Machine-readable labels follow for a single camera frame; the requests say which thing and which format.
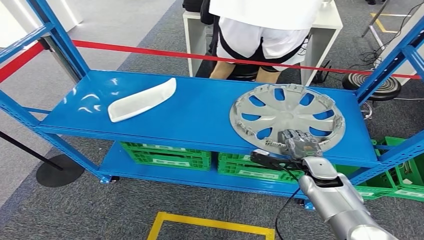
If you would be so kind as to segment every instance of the table leg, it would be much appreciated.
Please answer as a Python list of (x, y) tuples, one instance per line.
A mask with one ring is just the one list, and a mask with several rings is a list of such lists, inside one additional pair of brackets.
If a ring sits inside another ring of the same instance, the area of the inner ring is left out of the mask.
[[(184, 18), (185, 44), (189, 54), (206, 54), (206, 25), (199, 19)], [(188, 58), (188, 71), (194, 77), (202, 60)]]
[(382, 14), (383, 10), (386, 8), (387, 4), (390, 2), (390, 0), (385, 0), (383, 3), (383, 6), (381, 6), (380, 10), (377, 12), (377, 14), (372, 18), (371, 22), (366, 26), (365, 31), (362, 33), (362, 38), (368, 33), (368, 30), (370, 30), (370, 27), (373, 26), (373, 24), (376, 22), (376, 20), (380, 17), (380, 14)]
[[(340, 29), (312, 28), (310, 33), (305, 60), (300, 65), (319, 68), (339, 35)], [(316, 73), (317, 70), (301, 69), (302, 85), (309, 86)]]

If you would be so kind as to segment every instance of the lower shelf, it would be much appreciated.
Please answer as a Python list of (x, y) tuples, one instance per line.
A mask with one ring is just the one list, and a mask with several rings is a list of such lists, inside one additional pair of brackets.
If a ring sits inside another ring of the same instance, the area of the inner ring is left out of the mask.
[[(216, 165), (213, 165), (210, 171), (199, 171), (136, 164), (117, 142), (110, 148), (98, 171), (112, 176), (280, 197), (290, 197), (299, 188), (297, 184), (220, 175)], [(307, 199), (303, 194), (297, 194), (295, 198)]]

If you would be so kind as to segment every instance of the yellow marking line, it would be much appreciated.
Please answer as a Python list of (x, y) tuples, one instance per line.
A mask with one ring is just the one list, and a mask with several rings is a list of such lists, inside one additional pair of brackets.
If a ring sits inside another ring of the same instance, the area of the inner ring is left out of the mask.
[(160, 211), (156, 215), (153, 225), (151, 226), (150, 233), (147, 237), (147, 240), (156, 240), (161, 230), (162, 223), (164, 221), (171, 221), (175, 223), (191, 224), (209, 228), (225, 229), (231, 231), (238, 231), (249, 234), (258, 234), (265, 236), (265, 240), (274, 240), (275, 239), (275, 230), (271, 228), (261, 227), (261, 226), (252, 226), (245, 225), (240, 223), (233, 223), (227, 221), (218, 221), (211, 220), (199, 217), (192, 216), (183, 216), (176, 215), (172, 213), (167, 213)]
[[(376, 16), (376, 13), (370, 13), (372, 17)], [(405, 15), (405, 14), (387, 14), (387, 13), (382, 13), (380, 14), (380, 16), (390, 16), (390, 17), (411, 17), (411, 15)], [(389, 31), (386, 30), (385, 27), (383, 26), (382, 22), (377, 18), (375, 20), (375, 23), (377, 24), (377, 26), (380, 28), (380, 30), (383, 33), (390, 33), (390, 34), (397, 34), (398, 31)]]

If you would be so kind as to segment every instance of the cable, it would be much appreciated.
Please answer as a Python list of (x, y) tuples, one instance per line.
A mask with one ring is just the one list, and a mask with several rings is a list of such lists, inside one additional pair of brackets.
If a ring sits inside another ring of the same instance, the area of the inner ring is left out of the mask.
[(393, 99), (395, 99), (395, 100), (407, 100), (407, 101), (424, 100), (424, 98), (399, 98), (399, 97), (395, 97)]
[(395, 38), (397, 38), (397, 37), (399, 37), (400, 35), (401, 35), (401, 33), (402, 33), (402, 28), (404, 27), (404, 24), (405, 24), (405, 20), (407, 19), (407, 17), (410, 15), (410, 13), (414, 10), (414, 9), (416, 9), (417, 7), (419, 7), (419, 6), (421, 6), (422, 4), (424, 4), (424, 0), (420, 3), (420, 4), (418, 4), (418, 5), (415, 5), (413, 8), (411, 8), (410, 10), (409, 10), (409, 12), (406, 14), (406, 16), (403, 18), (403, 20), (402, 20), (402, 23), (400, 24), (400, 28), (399, 28), (399, 30), (397, 31), (397, 33), (396, 33), (396, 35), (392, 38), (392, 39), (390, 39), (388, 42), (386, 42), (385, 44), (383, 44), (382, 46), (380, 46), (379, 48), (377, 48), (376, 50), (373, 50), (373, 51), (366, 51), (366, 52), (363, 52), (363, 53), (361, 53), (359, 56), (360, 57), (363, 57), (362, 59), (361, 59), (361, 61), (362, 62), (364, 62), (364, 63), (366, 63), (366, 64), (354, 64), (354, 65), (352, 65), (352, 66), (350, 66), (349, 67), (349, 69), (351, 69), (351, 68), (353, 68), (353, 67), (356, 67), (356, 66), (369, 66), (369, 65), (371, 65), (371, 64), (373, 64), (374, 62), (376, 62), (377, 60), (379, 60), (379, 62), (378, 63), (376, 63), (376, 65), (378, 66), (381, 62), (382, 62), (382, 58), (380, 57), (380, 53), (378, 53), (378, 51), (380, 51), (381, 49), (382, 49), (382, 47), (385, 47), (385, 46), (387, 46), (388, 44), (390, 44)]
[(290, 202), (290, 200), (300, 191), (301, 189), (298, 188), (296, 191), (294, 191), (294, 193), (287, 199), (287, 201), (284, 203), (284, 205), (282, 206), (282, 208), (278, 211), (277, 213), (277, 217), (275, 218), (275, 231), (277, 232), (278, 237), (281, 240), (284, 240), (284, 238), (281, 236), (280, 231), (278, 229), (278, 219), (279, 216), (281, 214), (281, 212), (283, 211), (283, 209), (287, 206), (287, 204)]
[[(298, 164), (296, 162), (291, 161), (291, 164), (295, 164), (296, 166), (298, 166)], [(286, 171), (292, 178), (296, 179), (296, 182), (299, 182), (299, 179), (292, 173), (290, 172), (286, 166), (288, 164), (285, 164), (284, 166), (281, 166), (282, 169), (284, 169), (284, 171)], [(278, 237), (281, 240), (284, 240), (284, 238), (281, 236), (280, 230), (278, 229), (278, 219), (279, 216), (281, 214), (281, 212), (283, 211), (283, 209), (287, 206), (287, 204), (290, 202), (290, 200), (300, 191), (301, 189), (298, 188), (296, 191), (294, 191), (294, 193), (287, 199), (287, 201), (284, 203), (284, 205), (282, 206), (282, 208), (278, 211), (277, 216), (275, 217), (275, 231), (277, 232)]]

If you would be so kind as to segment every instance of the red rope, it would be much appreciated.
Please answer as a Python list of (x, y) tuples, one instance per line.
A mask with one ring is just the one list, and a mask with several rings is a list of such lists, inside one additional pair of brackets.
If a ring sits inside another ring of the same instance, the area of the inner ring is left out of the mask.
[(0, 68), (0, 83), (10, 77), (10, 75), (12, 75), (26, 63), (28, 63), (31, 59), (33, 59), (35, 56), (37, 56), (37, 54), (41, 53), (43, 50), (44, 48), (41, 43), (37, 42), (28, 50), (24, 51), (19, 56), (15, 57), (13, 60), (11, 60), (2, 68)]
[[(278, 63), (269, 63), (269, 62), (260, 62), (260, 61), (223, 58), (223, 57), (217, 57), (217, 56), (206, 56), (206, 55), (192, 54), (192, 53), (185, 53), (185, 52), (178, 52), (178, 51), (165, 51), (165, 50), (148, 49), (148, 48), (142, 48), (142, 47), (122, 46), (122, 45), (114, 45), (114, 44), (92, 42), (92, 41), (81, 41), (81, 40), (72, 40), (72, 41), (73, 41), (73, 44), (75, 44), (75, 46), (77, 47), (89, 48), (89, 49), (111, 50), (111, 51), (118, 51), (118, 52), (157, 55), (157, 56), (166, 56), (166, 57), (174, 57), (174, 58), (191, 58), (191, 59), (200, 59), (200, 60), (209, 60), (209, 61), (223, 61), (223, 62), (232, 62), (232, 63), (238, 63), (238, 64), (279, 66), (279, 67), (287, 67), (291, 69), (308, 69), (308, 70), (318, 70), (318, 71), (343, 73), (343, 74), (370, 74), (369, 71), (287, 65), (287, 64), (278, 64)], [(407, 75), (407, 74), (392, 74), (392, 77), (421, 79), (419, 75)]]

